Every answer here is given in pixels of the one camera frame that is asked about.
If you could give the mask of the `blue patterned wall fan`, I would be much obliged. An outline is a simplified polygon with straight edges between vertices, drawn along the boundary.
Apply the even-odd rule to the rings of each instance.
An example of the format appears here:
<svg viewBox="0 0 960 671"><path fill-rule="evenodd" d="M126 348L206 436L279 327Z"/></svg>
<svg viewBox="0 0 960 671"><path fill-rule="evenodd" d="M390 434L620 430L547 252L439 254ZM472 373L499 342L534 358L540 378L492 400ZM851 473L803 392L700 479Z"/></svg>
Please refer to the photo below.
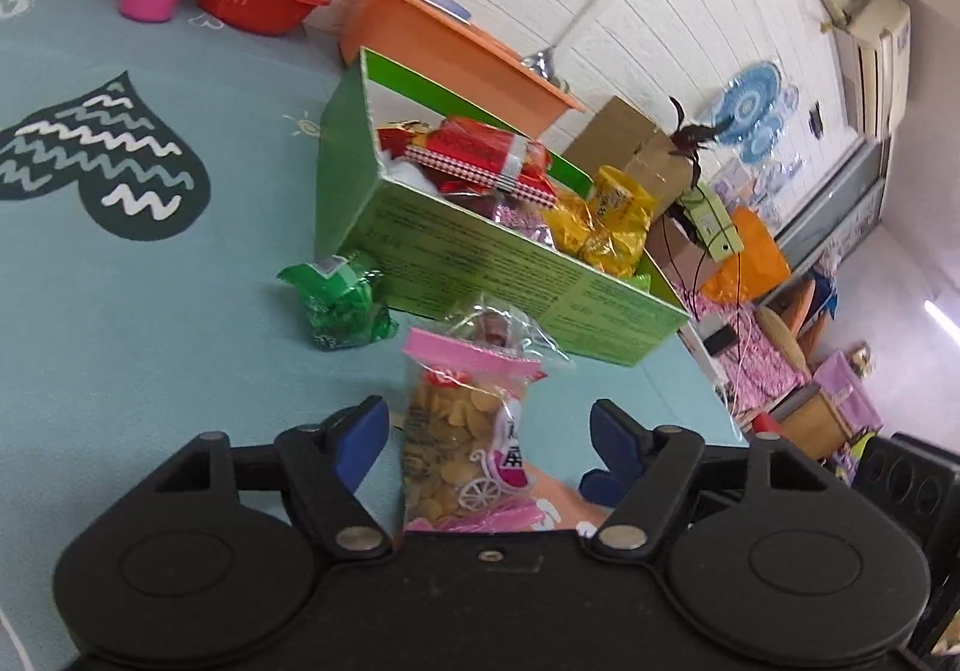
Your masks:
<svg viewBox="0 0 960 671"><path fill-rule="evenodd" d="M799 88L784 77L776 61L748 66L732 77L708 109L713 125L729 123L716 144L735 149L742 164L760 164L773 154L799 102Z"/></svg>

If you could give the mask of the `dark purple plant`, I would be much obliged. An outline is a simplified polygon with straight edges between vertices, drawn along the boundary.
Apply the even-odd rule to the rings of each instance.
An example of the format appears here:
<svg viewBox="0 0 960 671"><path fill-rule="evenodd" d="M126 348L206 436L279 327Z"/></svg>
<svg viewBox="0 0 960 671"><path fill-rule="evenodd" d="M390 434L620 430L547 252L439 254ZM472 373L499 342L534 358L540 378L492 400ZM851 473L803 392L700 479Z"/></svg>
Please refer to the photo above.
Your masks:
<svg viewBox="0 0 960 671"><path fill-rule="evenodd" d="M716 125L686 123L683 105L673 95L670 96L670 104L674 105L677 127L675 127L674 133L669 136L670 143L672 143L669 154L672 157L680 157L680 159L690 162L690 170L692 171L690 173L690 187L695 188L701 177L701 150L706 144L713 143L720 134L729 130L729 127L734 123L734 117L732 115L726 116Z"/></svg>

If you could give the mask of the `orange bag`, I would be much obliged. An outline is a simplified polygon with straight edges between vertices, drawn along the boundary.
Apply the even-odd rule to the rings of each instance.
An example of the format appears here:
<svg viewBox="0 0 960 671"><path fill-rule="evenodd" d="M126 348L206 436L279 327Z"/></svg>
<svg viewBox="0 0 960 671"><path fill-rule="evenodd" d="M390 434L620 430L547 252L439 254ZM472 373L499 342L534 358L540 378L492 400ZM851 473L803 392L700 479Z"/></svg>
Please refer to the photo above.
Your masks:
<svg viewBox="0 0 960 671"><path fill-rule="evenodd" d="M752 302L791 278L791 267L773 235L750 209L740 206L732 212L743 250L727 256L701 294L719 305Z"/></svg>

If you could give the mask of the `red clear snack packet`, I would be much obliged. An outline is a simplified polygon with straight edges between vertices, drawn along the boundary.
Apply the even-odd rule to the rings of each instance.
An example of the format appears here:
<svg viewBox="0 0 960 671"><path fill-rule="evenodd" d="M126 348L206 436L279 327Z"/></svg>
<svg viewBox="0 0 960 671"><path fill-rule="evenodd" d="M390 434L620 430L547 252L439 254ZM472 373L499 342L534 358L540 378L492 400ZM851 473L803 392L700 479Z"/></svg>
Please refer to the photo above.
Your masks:
<svg viewBox="0 0 960 671"><path fill-rule="evenodd" d="M444 315L439 331L516 359L535 359L542 369L571 369L571 357L535 318L488 292L459 302Z"/></svg>

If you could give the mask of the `red printed snack bag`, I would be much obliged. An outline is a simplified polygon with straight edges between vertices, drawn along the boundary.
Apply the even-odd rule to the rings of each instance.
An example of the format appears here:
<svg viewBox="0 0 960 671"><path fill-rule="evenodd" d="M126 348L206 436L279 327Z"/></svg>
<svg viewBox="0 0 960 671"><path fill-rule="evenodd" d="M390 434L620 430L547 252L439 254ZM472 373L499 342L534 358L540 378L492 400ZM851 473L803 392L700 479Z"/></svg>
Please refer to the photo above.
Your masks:
<svg viewBox="0 0 960 671"><path fill-rule="evenodd" d="M504 191L551 208L556 190L548 177L544 144L465 116L448 116L438 127L423 122L377 128L377 143L392 161L407 159L485 190Z"/></svg>

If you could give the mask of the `orange plastic basin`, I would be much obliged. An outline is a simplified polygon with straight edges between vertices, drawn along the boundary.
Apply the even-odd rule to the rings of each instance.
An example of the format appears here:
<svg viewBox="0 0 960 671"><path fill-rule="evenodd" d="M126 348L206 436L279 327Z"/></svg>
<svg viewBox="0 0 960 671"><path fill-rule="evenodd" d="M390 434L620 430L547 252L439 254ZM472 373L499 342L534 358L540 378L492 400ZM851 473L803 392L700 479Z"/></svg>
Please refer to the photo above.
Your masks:
<svg viewBox="0 0 960 671"><path fill-rule="evenodd" d="M583 102L521 63L498 38L425 0L355 0L338 39L352 63L374 50L470 100L508 125L539 136Z"/></svg>

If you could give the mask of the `brown cardboard box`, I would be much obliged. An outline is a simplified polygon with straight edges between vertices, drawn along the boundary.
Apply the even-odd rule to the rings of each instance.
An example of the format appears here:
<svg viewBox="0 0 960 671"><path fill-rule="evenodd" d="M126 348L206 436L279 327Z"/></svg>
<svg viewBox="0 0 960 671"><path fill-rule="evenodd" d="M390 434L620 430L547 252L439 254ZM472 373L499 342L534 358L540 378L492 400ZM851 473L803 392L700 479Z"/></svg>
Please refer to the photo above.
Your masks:
<svg viewBox="0 0 960 671"><path fill-rule="evenodd" d="M626 173L656 200L656 217L692 187L692 161L679 154L669 134L616 95L569 144L565 159L587 173L602 166Z"/></svg>

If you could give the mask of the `green crinkled candy packet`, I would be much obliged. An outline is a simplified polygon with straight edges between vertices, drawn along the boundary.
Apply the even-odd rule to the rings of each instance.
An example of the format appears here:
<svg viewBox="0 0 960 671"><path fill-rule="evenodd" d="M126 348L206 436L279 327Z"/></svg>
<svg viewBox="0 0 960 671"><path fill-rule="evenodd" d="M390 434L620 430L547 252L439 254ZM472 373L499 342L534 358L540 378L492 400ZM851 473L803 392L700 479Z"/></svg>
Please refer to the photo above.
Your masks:
<svg viewBox="0 0 960 671"><path fill-rule="evenodd" d="M397 333L386 302L384 272L364 251L288 266L278 279L296 290L311 338L321 351L363 348Z"/></svg>

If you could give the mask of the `yellow chip bag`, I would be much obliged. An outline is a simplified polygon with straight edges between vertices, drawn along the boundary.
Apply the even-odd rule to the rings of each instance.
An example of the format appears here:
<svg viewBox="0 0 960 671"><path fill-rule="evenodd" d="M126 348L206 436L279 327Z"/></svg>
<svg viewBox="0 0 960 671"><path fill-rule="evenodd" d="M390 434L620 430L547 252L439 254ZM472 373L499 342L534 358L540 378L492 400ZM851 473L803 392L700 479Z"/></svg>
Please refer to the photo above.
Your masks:
<svg viewBox="0 0 960 671"><path fill-rule="evenodd" d="M589 198L560 191L542 217L553 247L613 278L633 278L658 200L623 170L601 166Z"/></svg>

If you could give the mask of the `steel bowl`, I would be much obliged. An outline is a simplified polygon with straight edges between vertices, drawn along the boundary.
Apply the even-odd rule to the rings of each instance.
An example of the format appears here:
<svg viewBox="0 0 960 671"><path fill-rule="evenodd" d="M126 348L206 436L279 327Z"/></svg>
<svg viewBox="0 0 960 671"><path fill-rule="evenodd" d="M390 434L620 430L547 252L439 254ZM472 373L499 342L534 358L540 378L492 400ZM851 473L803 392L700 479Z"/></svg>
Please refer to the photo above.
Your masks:
<svg viewBox="0 0 960 671"><path fill-rule="evenodd" d="M523 58L519 60L519 63L521 63L524 68L527 68L537 74L537 76L545 79L545 81L548 81L553 88L560 89L562 92L569 91L568 81L556 72L555 47L553 47L553 45L537 50L537 52L531 53L530 55L523 56Z"/></svg>

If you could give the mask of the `white air conditioner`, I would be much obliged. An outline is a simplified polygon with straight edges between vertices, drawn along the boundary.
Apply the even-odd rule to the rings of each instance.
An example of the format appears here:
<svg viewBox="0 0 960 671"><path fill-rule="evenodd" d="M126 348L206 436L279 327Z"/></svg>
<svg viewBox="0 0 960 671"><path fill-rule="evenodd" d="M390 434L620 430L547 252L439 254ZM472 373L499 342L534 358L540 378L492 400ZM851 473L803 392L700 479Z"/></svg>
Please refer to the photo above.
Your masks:
<svg viewBox="0 0 960 671"><path fill-rule="evenodd" d="M850 22L836 29L848 122L857 133L885 141L907 110L911 10L903 0L851 0Z"/></svg>

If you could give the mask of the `pink clear cookie bag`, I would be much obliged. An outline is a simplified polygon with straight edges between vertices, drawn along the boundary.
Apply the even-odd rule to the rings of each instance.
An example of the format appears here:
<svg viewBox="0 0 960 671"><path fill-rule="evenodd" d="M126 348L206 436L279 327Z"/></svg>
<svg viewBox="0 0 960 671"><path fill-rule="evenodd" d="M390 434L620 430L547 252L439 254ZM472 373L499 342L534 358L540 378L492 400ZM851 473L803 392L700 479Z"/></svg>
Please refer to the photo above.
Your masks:
<svg viewBox="0 0 960 671"><path fill-rule="evenodd" d="M413 387L404 417L405 528L514 533L542 518L521 447L524 400L542 361L412 329Z"/></svg>

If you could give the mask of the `green cardboard box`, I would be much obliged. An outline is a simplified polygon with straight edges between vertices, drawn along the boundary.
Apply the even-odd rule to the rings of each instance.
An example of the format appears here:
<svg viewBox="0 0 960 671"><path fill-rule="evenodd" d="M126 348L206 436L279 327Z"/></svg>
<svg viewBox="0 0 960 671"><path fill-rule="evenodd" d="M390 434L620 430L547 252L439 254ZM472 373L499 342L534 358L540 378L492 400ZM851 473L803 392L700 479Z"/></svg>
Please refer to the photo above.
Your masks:
<svg viewBox="0 0 960 671"><path fill-rule="evenodd" d="M525 311L563 351L619 366L685 325L688 311L651 258L640 263L651 279L641 290L392 177L379 128L448 115L493 118L381 53L359 52L320 119L316 255L368 253L395 310L441 318L486 292Z"/></svg>

